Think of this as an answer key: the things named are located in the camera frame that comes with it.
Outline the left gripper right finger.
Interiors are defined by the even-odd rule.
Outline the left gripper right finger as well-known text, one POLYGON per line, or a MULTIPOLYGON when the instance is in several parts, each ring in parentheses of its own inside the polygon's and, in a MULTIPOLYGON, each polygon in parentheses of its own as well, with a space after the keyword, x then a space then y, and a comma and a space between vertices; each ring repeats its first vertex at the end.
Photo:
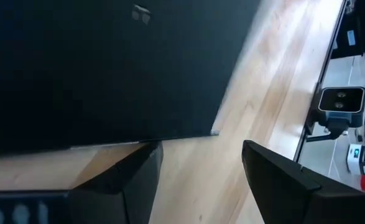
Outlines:
POLYGON ((242 161, 265 224, 365 224, 365 192, 251 140, 242 161))

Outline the black cabinet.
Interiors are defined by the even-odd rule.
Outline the black cabinet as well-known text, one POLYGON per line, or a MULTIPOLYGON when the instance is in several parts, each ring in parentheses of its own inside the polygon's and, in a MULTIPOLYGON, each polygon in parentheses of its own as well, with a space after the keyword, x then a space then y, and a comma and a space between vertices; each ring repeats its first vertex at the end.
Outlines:
POLYGON ((365 57, 365 0, 346 0, 331 58, 357 55, 365 57))

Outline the black aluminium table frame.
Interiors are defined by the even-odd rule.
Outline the black aluminium table frame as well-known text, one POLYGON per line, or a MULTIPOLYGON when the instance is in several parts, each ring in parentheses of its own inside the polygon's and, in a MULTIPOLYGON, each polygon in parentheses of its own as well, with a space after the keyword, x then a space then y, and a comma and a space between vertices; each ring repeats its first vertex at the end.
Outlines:
POLYGON ((314 88, 314 92, 313 92, 313 95, 311 98, 311 103, 310 103, 310 106, 308 109, 307 117, 305 119, 305 123, 304 123, 302 133, 300 136, 300 140, 298 142, 297 150, 296 150, 294 158, 293 158, 293 160, 295 162, 299 161, 302 149, 303 149, 305 143, 307 142, 308 136, 311 136, 313 134, 313 129, 315 127, 316 119, 313 119, 312 116, 313 116, 313 112, 315 110, 316 98, 318 97, 318 94, 321 90, 321 86, 322 86, 324 78, 325 78, 325 74, 326 74, 328 64, 331 59, 331 54, 333 51, 333 42, 335 41, 335 39, 338 35, 338 31, 340 29, 340 24, 341 24, 341 21, 342 21, 342 18, 343 18, 345 9, 346 9, 346 5, 347 5, 347 0, 342 0, 342 3, 340 4, 339 11, 337 14, 336 22, 334 22, 331 37, 328 39, 329 44, 328 44, 328 48, 326 51, 326 56, 323 61, 323 65, 321 67, 320 76, 318 77, 318 80, 315 84, 315 88, 314 88))

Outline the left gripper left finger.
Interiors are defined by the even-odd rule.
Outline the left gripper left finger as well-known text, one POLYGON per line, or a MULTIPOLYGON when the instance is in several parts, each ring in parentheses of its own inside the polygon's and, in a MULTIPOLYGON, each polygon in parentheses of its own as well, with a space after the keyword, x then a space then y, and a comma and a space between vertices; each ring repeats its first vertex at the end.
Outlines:
POLYGON ((149 143, 69 193, 72 224, 149 224, 163 147, 149 143))

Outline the white machine with screen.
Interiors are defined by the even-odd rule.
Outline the white machine with screen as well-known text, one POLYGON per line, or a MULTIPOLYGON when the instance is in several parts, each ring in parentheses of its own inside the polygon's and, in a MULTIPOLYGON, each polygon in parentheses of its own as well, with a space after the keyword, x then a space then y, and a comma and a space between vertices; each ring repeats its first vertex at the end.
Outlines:
POLYGON ((350 144, 346 163, 350 173, 354 175, 365 175, 365 146, 361 144, 350 144))

